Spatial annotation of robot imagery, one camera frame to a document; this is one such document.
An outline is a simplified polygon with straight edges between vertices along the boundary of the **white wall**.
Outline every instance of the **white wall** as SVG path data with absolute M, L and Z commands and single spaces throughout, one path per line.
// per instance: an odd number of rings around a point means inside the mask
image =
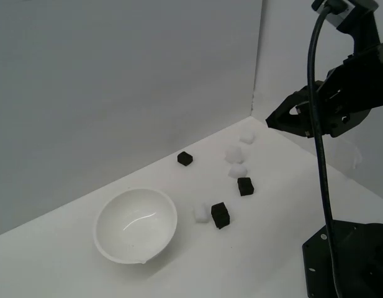
M 249 116 L 260 9 L 0 0 L 0 233 Z
M 383 41 L 383 0 L 376 12 Z M 290 94 L 307 84 L 307 52 L 317 13 L 312 0 L 265 0 L 254 94 L 253 116 L 264 121 Z M 316 79 L 342 64 L 353 52 L 353 40 L 326 23 L 320 36 Z M 285 136 L 314 152 L 313 140 Z M 339 138 L 325 138 L 328 162 L 383 197 L 383 107 L 374 109 L 355 129 Z M 354 169 L 354 161 L 362 163 Z

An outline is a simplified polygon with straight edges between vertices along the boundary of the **white bowl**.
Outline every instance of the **white bowl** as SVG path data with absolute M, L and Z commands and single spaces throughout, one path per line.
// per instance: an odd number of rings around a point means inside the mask
M 153 189 L 131 189 L 109 201 L 97 216 L 94 242 L 107 259 L 146 263 L 171 241 L 178 214 L 172 200 Z

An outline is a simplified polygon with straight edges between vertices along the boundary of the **white table surface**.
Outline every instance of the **white table surface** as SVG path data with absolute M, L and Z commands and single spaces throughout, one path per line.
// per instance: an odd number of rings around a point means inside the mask
M 252 145 L 238 141 L 252 130 Z M 240 144 L 256 191 L 240 197 L 223 160 Z M 323 226 L 317 162 L 254 118 L 0 236 L 0 298 L 306 297 L 302 244 Z M 328 168 L 336 219 L 383 223 L 383 199 Z M 107 200 L 130 187 L 166 192 L 179 214 L 169 247 L 141 265 L 115 264 L 96 250 L 92 226 Z M 232 222 L 195 224 L 192 203 L 225 202 Z

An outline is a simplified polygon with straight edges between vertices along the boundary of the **black cable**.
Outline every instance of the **black cable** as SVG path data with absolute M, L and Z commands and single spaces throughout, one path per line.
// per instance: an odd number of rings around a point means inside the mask
M 311 124 L 314 133 L 315 148 L 317 150 L 317 160 L 318 160 L 318 172 L 320 175 L 320 186 L 321 186 L 321 196 L 322 196 L 322 206 L 323 213 L 325 216 L 325 224 L 327 226 L 327 237 L 330 250 L 330 258 L 332 265 L 332 274 L 333 274 L 333 283 L 335 285 L 335 290 L 338 298 L 343 298 L 341 289 L 340 289 L 340 280 L 339 280 L 339 268 L 338 268 L 338 255 L 337 255 L 337 246 L 335 241 L 335 232 L 333 228 L 333 217 L 330 206 L 329 199 L 329 188 L 328 188 L 328 175 L 327 175 L 327 166 L 325 161 L 325 151 L 323 148 L 322 140 L 322 128 L 320 123 L 320 114 L 318 108 L 318 96 L 315 90 L 315 53 L 317 51 L 318 37 L 322 25 L 331 12 L 331 7 L 326 6 L 315 23 L 313 34 L 311 37 L 310 48 L 309 48 L 309 58 L 307 62 L 307 80 L 308 80 L 308 90 L 310 97 L 310 117 Z

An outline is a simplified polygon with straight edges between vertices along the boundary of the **bowl rim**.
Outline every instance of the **bowl rim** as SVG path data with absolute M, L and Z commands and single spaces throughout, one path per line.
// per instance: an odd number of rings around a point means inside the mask
M 97 239 L 97 224 L 98 224 L 98 221 L 100 219 L 100 216 L 101 214 L 103 213 L 104 209 L 106 209 L 106 207 L 113 201 L 115 200 L 116 198 L 118 198 L 119 196 L 127 193 L 127 192 L 132 192 L 132 191 L 152 191 L 152 192 L 155 192 L 159 195 L 161 195 L 162 197 L 164 197 L 170 204 L 171 208 L 172 208 L 172 211 L 173 211 L 173 215 L 174 215 L 174 227 L 173 227 L 173 230 L 171 231 L 171 234 L 170 236 L 168 237 L 168 239 L 160 246 L 158 247 L 155 252 L 152 254 L 151 257 L 149 257 L 147 260 L 135 260 L 135 261 L 126 261 L 126 260 L 122 260 L 122 259 L 119 259 L 119 258 L 116 258 L 114 256 L 111 256 L 110 254 L 108 254 L 104 249 L 103 247 L 100 245 L 100 242 L 99 240 Z M 162 191 L 159 191 L 157 189 L 152 189 L 152 188 L 148 188 L 148 187 L 138 187 L 138 188 L 130 188 L 130 189 L 127 189 L 126 191 L 124 192 L 121 192 L 117 195 L 115 195 L 114 197 L 112 197 L 111 199 L 109 199 L 105 204 L 104 206 L 101 208 L 101 210 L 97 213 L 97 216 L 94 220 L 94 226 L 93 226 L 93 240 L 94 240 L 94 244 L 97 248 L 97 250 L 105 257 L 107 258 L 108 260 L 110 261 L 113 261 L 115 263 L 119 263 L 119 264 L 144 264 L 146 263 L 148 260 L 154 258 L 156 255 L 158 255 L 161 251 L 163 251 L 163 249 L 169 244 L 169 242 L 172 240 L 173 238 L 173 235 L 176 231 L 176 227 L 178 226 L 178 212 L 176 210 L 176 206 L 174 205 L 174 202 L 171 200 L 171 198 L 165 194 L 164 192 Z

